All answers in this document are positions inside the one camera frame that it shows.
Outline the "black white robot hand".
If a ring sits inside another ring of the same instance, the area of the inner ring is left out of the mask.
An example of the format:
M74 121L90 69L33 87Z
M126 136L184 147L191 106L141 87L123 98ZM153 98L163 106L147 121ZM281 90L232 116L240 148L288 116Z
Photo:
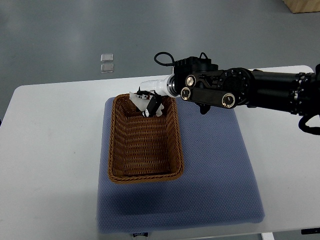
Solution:
M145 118L160 117L164 109L164 105L162 104L163 98L176 97L171 90L172 77L173 75L169 75L162 80L149 80L140 84L136 95L141 100L147 100L146 107L143 107L141 110Z

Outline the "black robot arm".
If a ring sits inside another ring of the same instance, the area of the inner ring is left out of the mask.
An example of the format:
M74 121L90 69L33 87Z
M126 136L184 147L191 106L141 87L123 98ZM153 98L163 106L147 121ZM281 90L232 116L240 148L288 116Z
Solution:
M192 102L206 114L212 106L264 108L301 116L298 127L319 135L318 126L307 122L320 114L320 67L311 73L268 72L243 67L219 69L205 53L181 60L172 59L162 66L173 68L168 91Z

